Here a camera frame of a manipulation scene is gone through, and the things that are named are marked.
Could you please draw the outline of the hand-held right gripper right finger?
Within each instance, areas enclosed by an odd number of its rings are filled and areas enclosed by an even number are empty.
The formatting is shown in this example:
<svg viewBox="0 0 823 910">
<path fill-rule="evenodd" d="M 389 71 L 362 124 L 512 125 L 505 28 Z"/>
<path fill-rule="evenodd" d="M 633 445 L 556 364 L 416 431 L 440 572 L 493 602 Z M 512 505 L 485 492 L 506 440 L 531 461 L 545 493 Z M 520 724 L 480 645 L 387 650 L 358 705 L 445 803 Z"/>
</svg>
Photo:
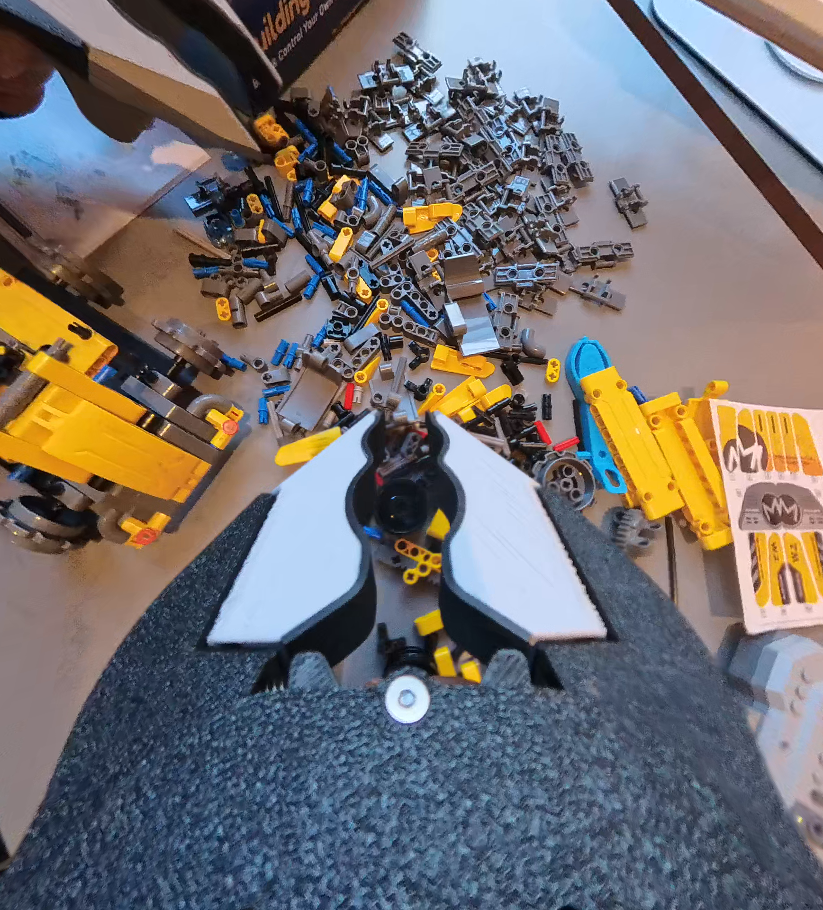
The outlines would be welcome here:
<svg viewBox="0 0 823 910">
<path fill-rule="evenodd" d="M 541 488 L 454 420 L 434 413 L 428 434 L 448 484 L 441 618 L 482 664 L 498 652 L 532 664 L 542 648 L 608 637 Z"/>
</svg>

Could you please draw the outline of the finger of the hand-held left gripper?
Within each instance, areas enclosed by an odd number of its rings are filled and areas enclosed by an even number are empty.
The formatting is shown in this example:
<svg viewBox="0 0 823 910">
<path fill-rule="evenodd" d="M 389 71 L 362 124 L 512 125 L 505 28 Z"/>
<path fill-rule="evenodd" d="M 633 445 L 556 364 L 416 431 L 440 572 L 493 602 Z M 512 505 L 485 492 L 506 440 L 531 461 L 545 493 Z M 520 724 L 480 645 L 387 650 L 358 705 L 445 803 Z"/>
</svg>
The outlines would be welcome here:
<svg viewBox="0 0 823 910">
<path fill-rule="evenodd" d="M 282 81 L 240 20 L 211 1 L 113 1 L 112 6 L 211 85 L 234 113 L 257 118 Z"/>
<path fill-rule="evenodd" d="M 216 89 L 140 32 L 112 2 L 36 3 L 86 43 L 90 80 L 99 89 L 166 120 L 204 145 L 256 160 L 261 157 L 263 142 L 255 123 L 269 109 L 257 118 L 234 113 Z M 237 17 L 228 2 L 217 3 Z"/>
</svg>

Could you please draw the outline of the pile of grey bricks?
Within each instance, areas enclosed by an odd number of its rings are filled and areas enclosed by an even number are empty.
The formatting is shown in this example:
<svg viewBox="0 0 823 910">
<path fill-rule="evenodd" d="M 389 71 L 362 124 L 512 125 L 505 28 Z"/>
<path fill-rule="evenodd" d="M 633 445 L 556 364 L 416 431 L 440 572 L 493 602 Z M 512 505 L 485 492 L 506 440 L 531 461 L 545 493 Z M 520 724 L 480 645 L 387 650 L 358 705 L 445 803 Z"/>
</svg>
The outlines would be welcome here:
<svg viewBox="0 0 823 910">
<path fill-rule="evenodd" d="M 385 153 L 367 143 L 358 163 L 344 146 L 355 132 L 346 124 L 347 103 L 331 90 L 319 104 L 295 90 L 283 118 L 258 120 L 260 137 L 276 146 L 280 193 L 247 167 L 240 184 L 212 177 L 188 200 L 218 248 L 215 256 L 191 256 L 190 264 L 202 293 L 216 298 L 221 321 L 263 323 L 318 292 L 331 303 L 315 332 L 284 337 L 268 358 L 244 362 L 259 373 L 256 421 L 270 430 L 275 454 L 334 426 L 347 432 L 374 411 L 411 433 L 399 454 L 389 445 L 379 484 L 423 472 L 412 464 L 428 458 L 424 422 L 434 413 L 473 431 L 531 478 L 549 451 L 579 458 L 578 436 L 552 436 L 550 386 L 561 379 L 561 360 L 522 319 L 551 318 L 563 297 L 547 294 L 548 315 L 506 292 L 447 302 L 403 276 L 383 287 L 356 248 L 381 211 L 368 201 L 365 165 L 405 176 L 404 141 L 394 138 Z"/>
</svg>

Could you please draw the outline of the yellow black brick vehicle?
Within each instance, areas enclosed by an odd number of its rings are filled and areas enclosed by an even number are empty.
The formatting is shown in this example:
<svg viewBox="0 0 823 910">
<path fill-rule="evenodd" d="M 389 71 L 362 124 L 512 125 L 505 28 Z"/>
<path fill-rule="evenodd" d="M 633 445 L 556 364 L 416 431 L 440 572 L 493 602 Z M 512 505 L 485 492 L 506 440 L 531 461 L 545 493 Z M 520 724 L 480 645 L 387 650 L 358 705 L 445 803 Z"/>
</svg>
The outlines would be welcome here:
<svg viewBox="0 0 823 910">
<path fill-rule="evenodd" d="M 0 500 L 19 547 L 135 550 L 179 528 L 246 428 L 244 409 L 202 392 L 246 364 L 178 318 L 159 351 L 0 267 L 0 465 L 28 491 Z"/>
</svg>

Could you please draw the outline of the grey desk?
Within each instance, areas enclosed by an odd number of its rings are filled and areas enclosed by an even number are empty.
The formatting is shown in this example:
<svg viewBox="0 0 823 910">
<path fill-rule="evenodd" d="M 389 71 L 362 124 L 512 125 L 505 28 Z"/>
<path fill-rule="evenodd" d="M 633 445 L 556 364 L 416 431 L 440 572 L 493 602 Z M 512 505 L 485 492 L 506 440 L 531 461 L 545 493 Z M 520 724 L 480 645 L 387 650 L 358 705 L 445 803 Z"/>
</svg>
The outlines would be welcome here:
<svg viewBox="0 0 823 910">
<path fill-rule="evenodd" d="M 298 80 L 341 97 L 407 32 L 460 75 L 495 60 L 508 90 L 561 102 L 595 180 L 580 242 L 626 239 L 606 275 L 622 312 L 569 294 L 539 337 L 565 355 L 587 335 L 649 397 L 695 395 L 823 408 L 823 268 L 606 2 L 369 2 Z M 256 495 L 287 476 L 269 427 L 252 428 L 179 530 L 142 551 L 99 543 L 19 548 L 0 527 L 0 835 L 8 854 L 36 816 L 64 742 L 143 611 Z M 20 489 L 0 468 L 0 500 Z"/>
</svg>

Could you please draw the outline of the yellow holed liftarm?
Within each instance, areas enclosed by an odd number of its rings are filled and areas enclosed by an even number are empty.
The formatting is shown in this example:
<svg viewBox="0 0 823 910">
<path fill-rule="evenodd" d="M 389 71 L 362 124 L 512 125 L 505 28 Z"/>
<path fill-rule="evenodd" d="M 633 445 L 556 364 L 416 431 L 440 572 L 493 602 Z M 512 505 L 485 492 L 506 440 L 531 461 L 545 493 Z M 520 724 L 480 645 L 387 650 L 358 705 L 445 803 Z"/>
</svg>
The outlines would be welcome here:
<svg viewBox="0 0 823 910">
<path fill-rule="evenodd" d="M 405 585 L 417 584 L 420 580 L 441 573 L 442 557 L 406 538 L 394 542 L 394 551 L 408 561 L 402 575 Z"/>
</svg>

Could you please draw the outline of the small dark grey gear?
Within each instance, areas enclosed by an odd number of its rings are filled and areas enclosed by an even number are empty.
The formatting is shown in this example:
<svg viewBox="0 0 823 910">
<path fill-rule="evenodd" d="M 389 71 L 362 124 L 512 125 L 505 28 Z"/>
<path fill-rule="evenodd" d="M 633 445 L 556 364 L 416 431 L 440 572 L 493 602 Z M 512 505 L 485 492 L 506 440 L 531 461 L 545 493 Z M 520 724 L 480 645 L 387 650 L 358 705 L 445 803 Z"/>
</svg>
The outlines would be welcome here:
<svg viewBox="0 0 823 910">
<path fill-rule="evenodd" d="M 630 556 L 642 556 L 649 552 L 664 525 L 660 520 L 649 519 L 640 508 L 615 506 L 607 510 L 602 520 L 602 529 L 610 540 Z"/>
</svg>

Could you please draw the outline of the black toothed wheel hub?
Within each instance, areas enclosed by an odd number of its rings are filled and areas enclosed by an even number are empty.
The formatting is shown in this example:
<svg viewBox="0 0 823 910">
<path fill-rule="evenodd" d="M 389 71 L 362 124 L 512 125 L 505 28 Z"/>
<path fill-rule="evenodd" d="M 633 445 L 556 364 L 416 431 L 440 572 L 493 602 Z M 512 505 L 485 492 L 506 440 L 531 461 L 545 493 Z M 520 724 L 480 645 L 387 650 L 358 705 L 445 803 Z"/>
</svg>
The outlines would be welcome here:
<svg viewBox="0 0 823 910">
<path fill-rule="evenodd" d="M 428 518 L 428 493 L 410 479 L 384 482 L 378 491 L 375 519 L 386 533 L 402 537 L 423 529 Z"/>
</svg>

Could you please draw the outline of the white instruction booklet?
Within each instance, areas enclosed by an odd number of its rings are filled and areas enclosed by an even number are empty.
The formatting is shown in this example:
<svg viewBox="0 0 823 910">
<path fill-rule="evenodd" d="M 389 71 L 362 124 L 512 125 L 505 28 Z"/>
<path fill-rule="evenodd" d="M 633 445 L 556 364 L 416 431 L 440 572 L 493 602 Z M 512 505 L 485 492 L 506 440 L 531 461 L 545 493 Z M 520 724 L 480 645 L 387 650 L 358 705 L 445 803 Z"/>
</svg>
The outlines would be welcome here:
<svg viewBox="0 0 823 910">
<path fill-rule="evenodd" d="M 54 74 L 35 112 L 0 119 L 0 230 L 86 257 L 208 161 L 160 120 L 131 144 L 114 141 Z"/>
</svg>

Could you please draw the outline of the black toy wheel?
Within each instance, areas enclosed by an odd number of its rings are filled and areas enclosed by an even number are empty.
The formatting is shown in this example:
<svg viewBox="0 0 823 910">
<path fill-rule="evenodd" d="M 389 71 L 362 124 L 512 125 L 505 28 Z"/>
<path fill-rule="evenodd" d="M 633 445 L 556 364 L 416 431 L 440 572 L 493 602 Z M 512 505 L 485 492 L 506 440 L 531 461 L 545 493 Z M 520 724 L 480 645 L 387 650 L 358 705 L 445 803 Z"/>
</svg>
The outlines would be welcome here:
<svg viewBox="0 0 823 910">
<path fill-rule="evenodd" d="M 377 624 L 376 640 L 384 678 L 405 670 L 420 670 L 429 676 L 437 673 L 433 658 L 424 647 L 407 643 L 403 636 L 391 637 L 384 621 Z"/>
</svg>

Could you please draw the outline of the stack of yellow holed panels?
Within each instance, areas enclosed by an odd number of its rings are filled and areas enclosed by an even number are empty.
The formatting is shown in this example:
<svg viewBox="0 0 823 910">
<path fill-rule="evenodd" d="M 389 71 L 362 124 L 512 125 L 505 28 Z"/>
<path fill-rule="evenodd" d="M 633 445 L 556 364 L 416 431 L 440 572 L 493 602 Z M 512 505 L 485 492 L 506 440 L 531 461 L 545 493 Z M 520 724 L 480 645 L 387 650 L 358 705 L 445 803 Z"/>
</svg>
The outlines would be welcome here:
<svg viewBox="0 0 823 910">
<path fill-rule="evenodd" d="M 672 392 L 638 403 L 614 367 L 579 380 L 589 414 L 626 484 L 626 498 L 650 520 L 680 510 L 703 549 L 733 542 L 710 403 L 729 388 L 710 382 L 701 397 Z"/>
</svg>

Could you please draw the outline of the blue brick separator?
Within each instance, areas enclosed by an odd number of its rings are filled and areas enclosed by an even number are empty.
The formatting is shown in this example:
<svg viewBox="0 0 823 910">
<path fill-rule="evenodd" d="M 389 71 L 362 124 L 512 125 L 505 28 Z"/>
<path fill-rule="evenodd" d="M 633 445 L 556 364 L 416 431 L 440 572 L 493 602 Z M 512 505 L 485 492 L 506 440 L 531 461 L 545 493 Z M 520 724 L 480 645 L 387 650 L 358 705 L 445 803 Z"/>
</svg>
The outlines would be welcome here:
<svg viewBox="0 0 823 910">
<path fill-rule="evenodd" d="M 610 454 L 580 384 L 582 379 L 610 366 L 610 357 L 604 347 L 597 340 L 583 337 L 571 347 L 565 359 L 564 370 L 574 398 L 573 413 L 579 437 L 579 457 L 587 461 L 599 486 L 610 494 L 623 496 L 628 489 L 622 472 Z"/>
</svg>

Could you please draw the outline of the yellow grey sticker sheet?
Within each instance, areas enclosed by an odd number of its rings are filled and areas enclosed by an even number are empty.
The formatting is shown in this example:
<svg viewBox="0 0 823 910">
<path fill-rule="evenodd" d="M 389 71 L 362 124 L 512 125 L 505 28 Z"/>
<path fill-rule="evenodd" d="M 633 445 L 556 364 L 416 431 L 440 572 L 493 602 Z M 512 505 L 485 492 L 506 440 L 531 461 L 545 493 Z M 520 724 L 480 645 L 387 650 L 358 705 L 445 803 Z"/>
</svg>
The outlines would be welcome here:
<svg viewBox="0 0 823 910">
<path fill-rule="evenodd" d="M 710 411 L 746 631 L 823 625 L 823 409 Z"/>
</svg>

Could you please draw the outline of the small yellow curved panel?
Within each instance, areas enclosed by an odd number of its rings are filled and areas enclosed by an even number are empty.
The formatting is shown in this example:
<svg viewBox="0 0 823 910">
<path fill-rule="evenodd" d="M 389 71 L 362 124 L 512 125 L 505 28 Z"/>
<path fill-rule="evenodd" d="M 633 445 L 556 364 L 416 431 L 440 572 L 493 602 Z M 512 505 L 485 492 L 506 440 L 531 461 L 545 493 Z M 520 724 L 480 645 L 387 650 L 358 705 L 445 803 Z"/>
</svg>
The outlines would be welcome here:
<svg viewBox="0 0 823 910">
<path fill-rule="evenodd" d="M 409 206 L 402 209 L 402 222 L 410 235 L 430 231 L 440 221 L 458 222 L 463 214 L 463 206 L 449 201 L 440 201 L 423 206 Z"/>
</svg>

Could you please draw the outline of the pile of grey track links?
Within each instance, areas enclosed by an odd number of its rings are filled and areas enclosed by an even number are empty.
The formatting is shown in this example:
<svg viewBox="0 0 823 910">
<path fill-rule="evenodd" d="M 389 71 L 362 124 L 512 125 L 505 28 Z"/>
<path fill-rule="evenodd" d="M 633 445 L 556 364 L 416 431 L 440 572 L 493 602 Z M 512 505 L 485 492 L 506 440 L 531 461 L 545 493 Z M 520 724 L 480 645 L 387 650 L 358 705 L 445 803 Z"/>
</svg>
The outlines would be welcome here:
<svg viewBox="0 0 823 910">
<path fill-rule="evenodd" d="M 508 94 L 495 61 L 474 57 L 461 76 L 442 77 L 440 60 L 414 37 L 401 32 L 393 44 L 393 56 L 358 76 L 346 105 L 355 132 L 344 143 L 360 163 L 367 143 L 385 153 L 404 141 L 405 176 L 365 165 L 368 201 L 381 211 L 356 248 L 382 286 L 403 276 L 447 302 L 506 292 L 548 315 L 547 294 L 574 293 L 623 311 L 624 293 L 600 273 L 630 262 L 632 243 L 568 234 L 579 222 L 576 191 L 594 174 L 559 101 L 527 88 Z M 440 201 L 463 206 L 458 222 L 407 233 L 403 208 Z"/>
</svg>

